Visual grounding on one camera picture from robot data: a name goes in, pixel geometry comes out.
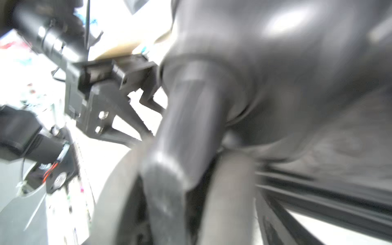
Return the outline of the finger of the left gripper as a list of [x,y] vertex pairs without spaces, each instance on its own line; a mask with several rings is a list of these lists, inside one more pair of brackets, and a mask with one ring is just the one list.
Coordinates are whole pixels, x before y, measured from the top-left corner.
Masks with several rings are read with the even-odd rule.
[[[109,119],[104,120],[106,121],[104,123],[104,141],[132,148],[134,145],[153,136],[152,131],[147,128],[144,121],[128,102],[120,103],[120,105],[106,106],[105,111],[109,112]],[[130,126],[139,138],[114,128],[113,121],[116,117],[119,117],[124,123]]]
[[156,89],[144,90],[140,97],[139,102],[145,107],[159,114],[163,114],[165,112],[165,109],[154,100],[154,95],[156,92],[157,92]]

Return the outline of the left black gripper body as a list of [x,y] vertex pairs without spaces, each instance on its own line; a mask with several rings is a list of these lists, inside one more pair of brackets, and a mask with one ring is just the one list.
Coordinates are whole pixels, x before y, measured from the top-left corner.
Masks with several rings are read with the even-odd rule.
[[69,64],[64,111],[86,136],[104,141],[105,107],[130,104],[128,95],[139,89],[158,90],[157,70],[142,54]]

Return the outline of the black white space suitcase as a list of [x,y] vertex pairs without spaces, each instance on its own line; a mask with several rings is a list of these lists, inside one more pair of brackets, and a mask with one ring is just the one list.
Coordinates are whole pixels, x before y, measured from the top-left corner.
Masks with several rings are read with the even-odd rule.
[[392,239],[391,1],[172,1],[155,137],[88,245],[319,245],[290,210]]

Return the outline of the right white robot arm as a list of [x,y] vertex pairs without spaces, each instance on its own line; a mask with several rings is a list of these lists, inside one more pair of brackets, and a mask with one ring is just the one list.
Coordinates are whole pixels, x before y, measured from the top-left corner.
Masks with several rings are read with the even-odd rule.
[[79,175],[74,141],[67,127],[43,133],[43,125],[30,111],[1,106],[1,159],[35,163],[22,177],[22,192],[45,185],[53,194]]

